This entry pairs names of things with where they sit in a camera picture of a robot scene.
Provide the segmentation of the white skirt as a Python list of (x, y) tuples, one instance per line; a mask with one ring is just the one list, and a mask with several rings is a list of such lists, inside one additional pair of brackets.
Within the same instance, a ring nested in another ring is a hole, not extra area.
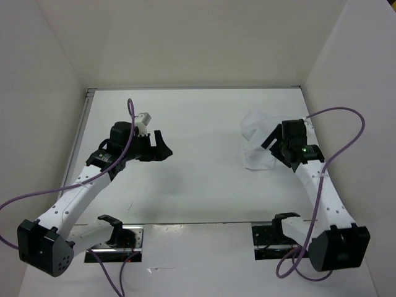
[(271, 115), (260, 110), (250, 110), (241, 121), (241, 159), (243, 166), (251, 171), (274, 170), (275, 158), (262, 147), (264, 141), (278, 124), (286, 120), (284, 115)]

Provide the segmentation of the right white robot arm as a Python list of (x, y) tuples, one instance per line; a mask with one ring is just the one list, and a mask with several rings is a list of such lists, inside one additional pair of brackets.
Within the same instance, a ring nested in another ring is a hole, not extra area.
[(320, 148), (308, 144), (304, 120), (282, 121), (262, 147), (297, 175), (316, 212), (310, 223), (294, 212), (276, 214), (271, 228), (273, 240), (285, 243), (292, 239), (304, 246), (318, 272), (359, 267), (369, 244), (369, 231), (358, 226), (346, 210)]

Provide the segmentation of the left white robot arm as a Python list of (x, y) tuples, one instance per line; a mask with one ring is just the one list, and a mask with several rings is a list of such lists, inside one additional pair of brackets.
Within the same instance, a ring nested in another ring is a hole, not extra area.
[(87, 159), (81, 174), (59, 200), (36, 220), (24, 220), (17, 228), (19, 258), (52, 277), (62, 275), (78, 254), (105, 243), (109, 247), (134, 249), (136, 236), (121, 220), (100, 215), (94, 223), (77, 230), (75, 223), (102, 190), (130, 160), (163, 161), (172, 156), (161, 131), (153, 132), (155, 144), (144, 124), (116, 122)]

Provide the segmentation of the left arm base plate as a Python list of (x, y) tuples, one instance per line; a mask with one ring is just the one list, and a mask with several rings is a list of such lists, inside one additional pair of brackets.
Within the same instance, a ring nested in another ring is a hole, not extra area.
[(92, 251), (103, 263), (142, 262), (143, 225), (124, 225), (123, 239), (114, 246), (99, 243)]

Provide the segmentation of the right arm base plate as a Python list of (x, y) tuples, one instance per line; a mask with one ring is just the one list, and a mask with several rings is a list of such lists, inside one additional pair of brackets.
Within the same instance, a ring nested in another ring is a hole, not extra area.
[(277, 260), (298, 247), (292, 239), (279, 239), (268, 223), (252, 224), (252, 240), (255, 260)]

